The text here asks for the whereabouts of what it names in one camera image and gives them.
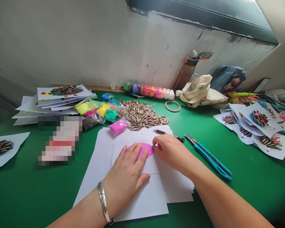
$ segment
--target woman's right hand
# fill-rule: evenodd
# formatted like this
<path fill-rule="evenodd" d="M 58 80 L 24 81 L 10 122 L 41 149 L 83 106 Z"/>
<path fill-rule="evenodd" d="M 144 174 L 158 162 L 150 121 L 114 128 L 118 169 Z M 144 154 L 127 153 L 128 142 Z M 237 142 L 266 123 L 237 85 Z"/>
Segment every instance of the woman's right hand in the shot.
<path fill-rule="evenodd" d="M 164 134 L 155 136 L 153 145 L 158 156 L 173 169 L 181 173 L 186 172 L 186 164 L 192 164 L 195 156 L 176 138 Z"/>

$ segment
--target hand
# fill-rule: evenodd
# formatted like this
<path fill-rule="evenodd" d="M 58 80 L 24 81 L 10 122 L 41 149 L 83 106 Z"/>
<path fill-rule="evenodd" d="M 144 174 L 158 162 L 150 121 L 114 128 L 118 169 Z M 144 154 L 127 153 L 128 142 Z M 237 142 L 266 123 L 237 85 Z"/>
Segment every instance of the hand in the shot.
<path fill-rule="evenodd" d="M 136 162 L 141 148 L 142 144 L 134 143 L 126 152 L 127 146 L 125 146 L 104 178 L 105 199 L 110 219 L 124 209 L 143 184 L 150 179 L 147 173 L 140 175 L 148 151 L 145 150 Z"/>
<path fill-rule="evenodd" d="M 195 158 L 193 154 L 176 138 L 164 134 L 155 136 L 153 145 L 156 145 L 155 152 L 169 166 L 184 174 L 185 163 Z"/>

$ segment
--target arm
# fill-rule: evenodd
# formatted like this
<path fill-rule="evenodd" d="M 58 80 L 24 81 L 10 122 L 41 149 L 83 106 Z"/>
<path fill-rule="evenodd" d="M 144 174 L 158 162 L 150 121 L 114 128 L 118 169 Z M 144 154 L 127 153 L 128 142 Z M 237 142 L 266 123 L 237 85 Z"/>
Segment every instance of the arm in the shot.
<path fill-rule="evenodd" d="M 146 173 L 140 175 L 148 155 L 148 152 L 144 151 L 143 155 L 136 161 L 141 148 L 141 144 L 135 143 L 127 151 L 127 146 L 125 146 L 104 178 L 105 200 L 110 219 L 130 203 L 139 189 L 150 178 L 150 175 Z M 106 224 L 107 221 L 96 187 L 48 228 L 101 228 Z"/>
<path fill-rule="evenodd" d="M 273 227 L 176 138 L 156 136 L 153 144 L 164 162 L 194 183 L 214 227 Z"/>

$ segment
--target green table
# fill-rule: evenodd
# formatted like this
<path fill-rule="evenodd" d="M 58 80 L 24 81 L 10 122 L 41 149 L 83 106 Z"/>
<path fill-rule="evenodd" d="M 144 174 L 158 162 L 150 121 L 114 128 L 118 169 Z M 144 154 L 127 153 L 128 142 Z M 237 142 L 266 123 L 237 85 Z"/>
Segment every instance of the green table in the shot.
<path fill-rule="evenodd" d="M 104 92 L 95 91 L 100 98 Z M 112 92 L 116 99 L 133 100 L 125 93 Z M 169 126 L 177 136 L 190 134 L 201 142 L 233 173 L 228 185 L 255 207 L 270 222 L 285 213 L 285 160 L 274 159 L 256 147 L 243 144 L 237 135 L 212 116 L 219 114 L 210 106 L 182 109 L 173 113 L 165 108 L 165 100 L 141 99 L 153 104 L 156 113 L 169 118 Z M 45 148 L 52 132 L 37 124 L 12 126 L 15 120 L 0 123 L 0 136 L 31 134 L 18 153 L 0 167 L 0 227 L 46 227 L 72 208 L 86 168 L 92 156 L 97 133 L 109 124 L 97 125 L 83 133 L 78 156 L 70 166 L 41 167 L 37 156 Z M 184 145 L 206 166 L 205 159 L 186 141 Z M 205 208 L 195 191 L 194 202 L 168 204 L 169 214 L 118 222 L 113 227 L 212 227 Z"/>

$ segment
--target woman's left hand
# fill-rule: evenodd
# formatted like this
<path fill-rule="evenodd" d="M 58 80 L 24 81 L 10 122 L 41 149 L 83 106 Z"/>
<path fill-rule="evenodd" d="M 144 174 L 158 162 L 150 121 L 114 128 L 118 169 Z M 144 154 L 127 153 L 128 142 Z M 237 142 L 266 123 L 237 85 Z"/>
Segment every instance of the woman's left hand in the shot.
<path fill-rule="evenodd" d="M 125 146 L 104 178 L 105 199 L 110 219 L 124 209 L 150 179 L 147 173 L 140 175 L 148 155 L 148 151 L 145 150 L 136 161 L 141 148 L 142 144 L 134 143 L 127 151 Z"/>

